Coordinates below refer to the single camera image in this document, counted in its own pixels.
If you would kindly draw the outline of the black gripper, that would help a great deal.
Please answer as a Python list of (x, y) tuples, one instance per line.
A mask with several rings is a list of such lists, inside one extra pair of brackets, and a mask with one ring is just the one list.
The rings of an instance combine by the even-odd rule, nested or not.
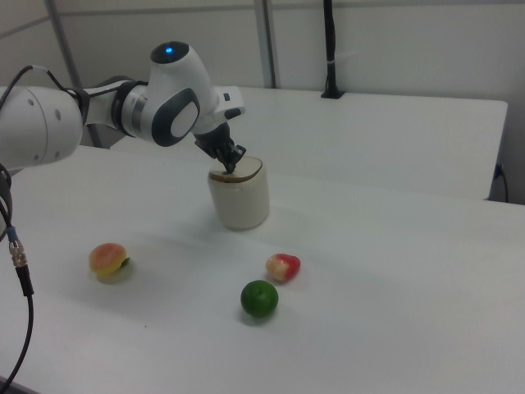
[(234, 145), (226, 122), (208, 133), (195, 135), (194, 138), (195, 144), (209, 157), (218, 159), (226, 172), (233, 172), (246, 152), (243, 146)]

